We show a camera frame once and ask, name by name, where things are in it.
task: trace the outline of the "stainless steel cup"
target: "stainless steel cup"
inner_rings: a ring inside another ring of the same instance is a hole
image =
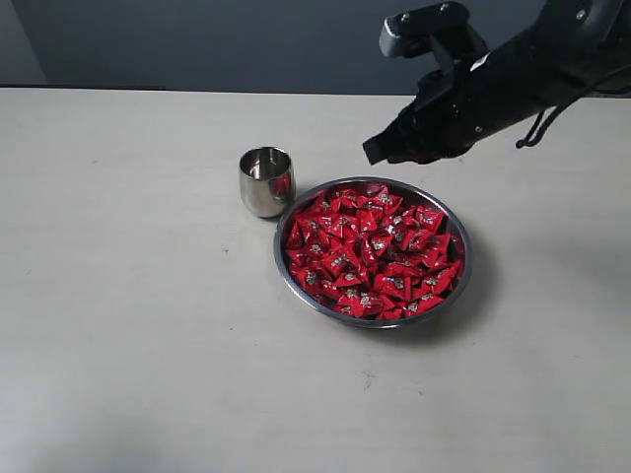
[[[292,160],[278,148],[245,153],[239,163],[241,198],[252,214],[268,219],[283,213],[296,195]]]

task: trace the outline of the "white table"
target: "white table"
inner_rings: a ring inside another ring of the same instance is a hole
[[[0,91],[0,471],[623,472],[631,468],[631,101],[461,160],[371,168],[409,98]],[[441,324],[304,306],[240,155],[299,191],[418,185],[476,250]]]

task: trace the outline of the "bowl rim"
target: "bowl rim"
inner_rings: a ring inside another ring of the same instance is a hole
[[[427,312],[423,312],[419,315],[416,315],[410,318],[402,318],[400,320],[370,320],[370,319],[364,319],[364,318],[356,318],[350,315],[345,315],[343,313],[337,312],[331,308],[328,308],[320,304],[319,302],[314,300],[311,296],[309,296],[298,285],[296,281],[294,281],[294,278],[289,273],[289,269],[285,265],[285,261],[283,259],[283,248],[281,247],[281,237],[283,234],[283,229],[287,225],[288,219],[306,201],[308,201],[309,199],[312,199],[314,197],[314,194],[335,185],[352,184],[356,182],[367,182],[367,183],[376,182],[376,183],[379,183],[379,184],[382,183],[388,186],[403,187],[408,191],[411,191],[423,196],[424,198],[432,202],[434,205],[436,205],[438,208],[440,208],[443,212],[445,212],[448,215],[453,225],[457,228],[457,230],[460,232],[462,236],[462,243],[464,245],[464,254],[466,255],[466,258],[464,260],[464,270],[462,272],[462,276],[460,277],[460,281],[458,285],[442,303],[431,308]],[[473,256],[473,252],[472,252],[472,247],[471,247],[471,241],[469,239],[469,235],[466,229],[464,228],[464,225],[462,224],[460,219],[456,216],[456,214],[448,206],[446,206],[442,201],[434,197],[432,194],[422,189],[419,189],[418,187],[407,184],[405,182],[401,182],[394,179],[388,179],[385,177],[373,177],[373,176],[343,177],[340,179],[335,179],[329,182],[325,182],[321,185],[318,185],[308,190],[303,195],[301,195],[298,199],[296,199],[292,203],[292,205],[289,206],[283,213],[280,221],[278,222],[278,226],[276,227],[276,233],[274,234],[273,245],[274,245],[274,260],[276,262],[276,266],[278,267],[278,270],[283,276],[285,283],[289,286],[292,292],[296,296],[298,296],[300,300],[302,300],[305,304],[309,305],[311,308],[317,310],[318,312],[330,318],[336,319],[340,322],[343,322],[349,325],[358,326],[358,327],[399,328],[399,327],[411,325],[416,322],[431,320],[436,315],[438,315],[439,312],[450,307],[456,301],[456,299],[460,296],[460,294],[462,294],[462,292],[464,291],[464,288],[467,286],[471,278],[471,272],[472,272],[471,258]]]

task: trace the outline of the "metal bowl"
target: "metal bowl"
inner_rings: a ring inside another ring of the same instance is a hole
[[[447,214],[447,217],[443,220],[440,231],[442,233],[449,233],[452,235],[452,241],[450,242],[449,247],[450,258],[458,258],[464,262],[455,279],[456,286],[444,302],[427,312],[400,320],[367,320],[363,318],[355,318],[350,315],[336,312],[335,310],[318,303],[305,291],[303,291],[296,281],[294,281],[294,278],[289,272],[289,261],[283,251],[287,236],[294,226],[296,214],[311,205],[322,193],[329,193],[331,191],[343,189],[355,189],[361,193],[370,193],[372,190],[379,189],[382,185],[387,185],[393,194],[403,197],[404,204],[406,205],[423,205],[434,211],[440,210]],[[304,303],[308,304],[318,312],[321,312],[324,315],[334,318],[340,322],[367,328],[399,328],[415,322],[432,319],[454,303],[464,290],[464,287],[469,282],[471,276],[471,242],[466,234],[466,230],[462,226],[460,220],[456,217],[456,215],[454,215],[454,212],[452,212],[436,197],[422,191],[421,189],[396,180],[377,177],[348,177],[345,179],[333,180],[331,182],[327,182],[326,184],[319,185],[301,196],[291,207],[287,209],[278,223],[276,235],[274,236],[274,259],[276,260],[278,270],[283,275],[287,285]]]

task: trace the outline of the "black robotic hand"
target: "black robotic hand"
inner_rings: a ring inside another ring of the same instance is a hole
[[[371,164],[428,164],[537,115],[518,148],[534,146],[572,103],[631,92],[631,0],[548,0],[537,21],[493,51],[457,2],[386,19],[387,57],[433,52],[440,69],[381,134],[364,143]],[[544,118],[547,109],[555,109]]]

